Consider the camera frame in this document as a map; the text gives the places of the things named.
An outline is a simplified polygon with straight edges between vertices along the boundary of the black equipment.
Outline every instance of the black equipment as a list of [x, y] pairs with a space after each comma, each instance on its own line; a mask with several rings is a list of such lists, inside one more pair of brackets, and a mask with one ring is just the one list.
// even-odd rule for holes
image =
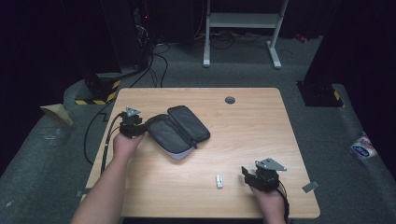
[[148, 66], [155, 33], [146, 0], [61, 0], [67, 50], [84, 84], [78, 105], [109, 104], [119, 80]]
[[122, 112], [122, 122], [120, 123], [120, 133], [123, 135], [133, 138], [148, 130], [146, 124], [141, 124], [142, 119], [139, 118], [139, 110], [126, 107], [126, 112]]
[[[271, 158], [265, 159], [263, 161], [256, 161], [256, 167], [256, 175], [252, 175], [245, 167], [242, 166], [242, 174], [245, 176], [245, 183], [263, 192], [271, 192], [276, 190], [282, 197], [283, 203], [285, 204], [284, 218], [286, 223], [288, 223], [290, 211], [288, 195], [286, 194], [285, 187], [279, 181], [279, 174], [276, 172], [276, 170], [286, 171], [287, 169]], [[285, 194], [278, 189], [279, 184], [282, 184]]]

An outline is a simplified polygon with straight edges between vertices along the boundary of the wire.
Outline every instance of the wire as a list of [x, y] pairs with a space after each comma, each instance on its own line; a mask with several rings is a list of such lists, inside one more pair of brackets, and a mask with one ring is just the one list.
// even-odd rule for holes
[[133, 77], [133, 76], [143, 72], [143, 70], [145, 68], [146, 68], [145, 66], [142, 66], [138, 70], [135, 70], [133, 72], [127, 73], [127, 74], [119, 76], [119, 77], [100, 77], [100, 80], [101, 81], [118, 81], [118, 80], [124, 79], [126, 77]]
[[285, 186], [283, 185], [282, 182], [280, 182], [280, 180], [279, 180], [279, 183], [282, 185], [282, 188], [283, 188], [283, 191], [285, 192], [285, 194], [283, 194], [282, 191], [280, 191], [280, 189], [276, 189], [276, 191], [280, 194], [280, 196], [283, 199], [283, 204], [285, 205], [284, 218], [285, 218], [285, 222], [288, 223], [289, 213], [290, 213], [290, 205], [289, 205], [289, 202], [288, 202], [288, 193], [286, 192]]
[[115, 128], [115, 129], [113, 130], [113, 132], [111, 132], [110, 136], [113, 135], [113, 133], [114, 133], [117, 129], [119, 129], [119, 128], [120, 128], [120, 126], [117, 127], [117, 128]]
[[146, 46], [146, 44], [148, 43], [148, 39], [149, 39], [149, 33], [148, 31], [141, 25], [136, 25], [136, 30], [138, 32], [138, 37], [137, 40], [140, 43], [140, 48], [143, 48]]
[[293, 55], [293, 51], [289, 50], [289, 49], [281, 49], [280, 52], [287, 52], [289, 55]]
[[142, 77], [149, 71], [149, 69], [152, 66], [152, 62], [153, 62], [153, 58], [151, 57], [151, 62], [148, 65], [148, 68], [146, 69], [146, 71], [142, 74], [142, 76], [140, 76], [131, 86], [129, 86], [129, 88], [132, 88], [140, 79], [142, 79]]
[[170, 44], [168, 44], [168, 43], [158, 44], [158, 45], [154, 46], [154, 48], [157, 48], [159, 46], [166, 46], [168, 48], [166, 50], [164, 50], [164, 51], [161, 51], [161, 52], [155, 53], [155, 54], [163, 54], [163, 53], [165, 53], [166, 51], [168, 51], [171, 48]]
[[160, 82], [160, 87], [162, 88], [163, 87], [163, 79], [165, 78], [166, 71], [168, 70], [168, 61], [166, 61], [166, 59], [161, 55], [153, 54], [153, 56], [160, 57], [165, 61], [165, 70], [163, 71], [163, 77], [161, 78], [161, 82]]
[[106, 142], [105, 142], [105, 149], [103, 150], [103, 158], [102, 158], [102, 167], [100, 170], [100, 174], [103, 173], [103, 171], [106, 168], [106, 159], [107, 159], [107, 150], [108, 150], [108, 143], [110, 142], [110, 138], [111, 138], [111, 134], [114, 133], [115, 130], [113, 129], [113, 125], [116, 122], [116, 120], [121, 117], [121, 113], [119, 113], [114, 119], [113, 121], [111, 121], [110, 127], [108, 128], [108, 132], [107, 132], [107, 138], [106, 138]]
[[152, 84], [154, 85], [155, 88], [157, 88], [158, 80], [157, 80], [157, 76], [155, 75], [155, 71], [150, 68], [149, 72], [151, 73]]
[[99, 115], [103, 115], [102, 122], [108, 122], [107, 113], [99, 113]]
[[91, 119], [91, 122], [90, 122], [90, 124], [88, 125], [88, 128], [87, 128], [87, 130], [85, 131], [85, 136], [84, 136], [84, 157], [85, 157], [85, 160], [89, 163], [89, 164], [91, 164], [91, 165], [93, 165], [93, 161], [91, 161], [90, 160], [90, 158], [88, 157], [88, 154], [87, 154], [87, 138], [88, 138], [88, 131], [90, 130], [90, 128], [91, 128], [91, 125], [93, 124], [93, 121], [96, 119], [96, 117], [98, 117], [99, 115], [103, 115], [103, 113], [102, 113], [102, 111], [104, 111], [109, 105], [111, 105], [112, 103], [114, 102], [114, 99], [111, 101], [111, 102], [109, 102], [107, 105], [105, 105], [98, 113], [96, 113], [96, 115], [93, 117], [93, 119]]
[[224, 48], [220, 48], [220, 47], [216, 47], [215, 45], [212, 44], [212, 42], [210, 42], [210, 47], [212, 47], [213, 49], [228, 49], [228, 48], [230, 48], [235, 43], [235, 38], [231, 34], [224, 34], [224, 35], [218, 35], [217, 40], [224, 41], [224, 42], [231, 40], [231, 43], [228, 46], [226, 46]]
[[[267, 41], [268, 38], [271, 37], [270, 35], [256, 35], [256, 36], [248, 36], [248, 35], [241, 35], [235, 38], [235, 43], [260, 43], [263, 41]], [[250, 40], [244, 40], [241, 38], [252, 38]]]
[[196, 32], [195, 35], [194, 35], [194, 38], [198, 35], [199, 31], [201, 30], [201, 26], [202, 26], [202, 23], [203, 23], [203, 21], [204, 21], [204, 14], [205, 14], [205, 4], [204, 4], [204, 0], [202, 0], [202, 15], [201, 15], [201, 21], [200, 21], [200, 23], [199, 23], [198, 30], [197, 30], [197, 32]]

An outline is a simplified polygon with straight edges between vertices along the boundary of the gray carpet floor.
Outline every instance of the gray carpet floor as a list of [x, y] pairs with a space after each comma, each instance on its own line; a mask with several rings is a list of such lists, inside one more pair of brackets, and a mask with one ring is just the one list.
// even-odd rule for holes
[[[255, 41], [237, 39], [229, 48], [211, 51], [211, 66], [203, 68], [202, 44], [195, 48], [163, 45], [161, 53], [168, 67], [163, 87], [275, 87], [282, 94], [292, 129], [315, 189], [321, 214], [315, 219], [296, 219], [294, 223], [396, 223], [396, 184], [381, 157], [362, 165], [348, 148], [364, 131], [347, 92], [334, 84], [344, 107], [307, 107], [296, 81], [303, 80], [318, 49], [320, 38], [303, 44], [279, 38], [276, 49], [282, 69], [275, 70], [264, 37]], [[229, 42], [213, 41], [216, 48]], [[165, 61], [154, 56], [151, 73], [135, 88], [160, 87]], [[121, 81], [120, 89], [131, 86], [140, 75]], [[63, 103], [73, 118], [73, 127], [63, 130], [59, 144], [46, 138], [57, 128], [47, 116], [33, 128], [21, 150], [0, 179], [0, 223], [68, 223], [85, 188], [91, 171], [83, 153], [84, 135], [102, 105], [76, 105], [74, 97], [82, 81], [68, 88]], [[103, 112], [109, 114], [112, 105]], [[88, 132], [86, 147], [94, 160], [107, 125], [98, 116]], [[260, 220], [141, 219], [128, 223], [261, 223]]]

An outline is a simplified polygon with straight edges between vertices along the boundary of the table top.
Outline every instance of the table top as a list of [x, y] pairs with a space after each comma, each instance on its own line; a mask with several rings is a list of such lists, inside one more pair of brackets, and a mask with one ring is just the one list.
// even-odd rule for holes
[[[232, 96], [234, 104], [225, 98]], [[272, 158], [287, 168], [278, 171], [288, 193], [290, 218], [319, 216], [315, 193], [305, 170], [279, 90], [274, 88], [122, 89], [110, 120], [126, 106], [147, 119], [169, 107], [187, 106], [211, 137], [181, 161], [167, 155], [146, 133], [129, 164], [123, 217], [263, 217], [241, 166], [253, 174], [255, 161]], [[92, 167], [87, 188], [100, 175], [106, 137]], [[112, 158], [110, 144], [107, 163]], [[216, 175], [223, 188], [218, 189]]]

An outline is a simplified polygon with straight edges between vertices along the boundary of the dark background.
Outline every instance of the dark background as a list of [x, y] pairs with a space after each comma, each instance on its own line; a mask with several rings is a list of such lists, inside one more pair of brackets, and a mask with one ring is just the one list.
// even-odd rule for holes
[[[248, 5], [243, 4], [243, 1], [231, 1], [227, 4], [223, 1], [212, 1], [212, 5], [215, 10], [242, 9], [245, 12], [257, 12], [260, 6], [274, 9], [277, 2], [252, 1]], [[294, 38], [296, 34], [301, 34], [310, 39], [325, 35], [310, 76], [314, 81], [326, 79], [346, 86], [365, 131], [389, 170], [395, 175], [396, 159], [391, 140], [396, 133], [393, 117], [395, 111], [392, 106], [395, 102], [393, 89], [396, 87], [396, 45], [393, 41], [396, 32], [392, 25], [394, 17], [391, 16], [390, 0], [341, 1], [331, 29], [327, 31], [338, 3], [339, 1], [333, 0], [290, 0], [280, 37]], [[201, 19], [201, 4], [201, 1], [192, 0], [184, 3], [184, 6], [194, 6], [192, 20], [187, 21], [187, 26], [193, 27], [190, 29], [191, 34], [196, 32], [197, 21]], [[100, 8], [94, 6], [97, 5], [92, 5], [90, 14], [87, 13], [86, 20], [82, 21], [87, 29], [93, 31], [99, 26], [93, 25], [93, 21], [90, 22], [92, 15], [97, 17], [96, 22], [103, 20]], [[59, 13], [63, 13], [62, 1], [1, 1], [0, 10], [3, 38], [3, 131], [0, 149], [2, 174], [26, 136], [42, 117], [39, 106], [62, 103], [64, 91], [83, 79], [83, 75], [76, 66], [75, 56], [70, 53], [69, 38], [64, 29], [65, 21], [59, 16]], [[186, 9], [185, 12], [191, 14], [190, 10]], [[177, 16], [183, 18], [183, 12]], [[104, 34], [98, 38], [103, 41], [108, 39], [106, 29], [101, 32]], [[108, 49], [110, 46], [95, 48]], [[101, 64], [110, 62], [111, 59], [107, 58]]]

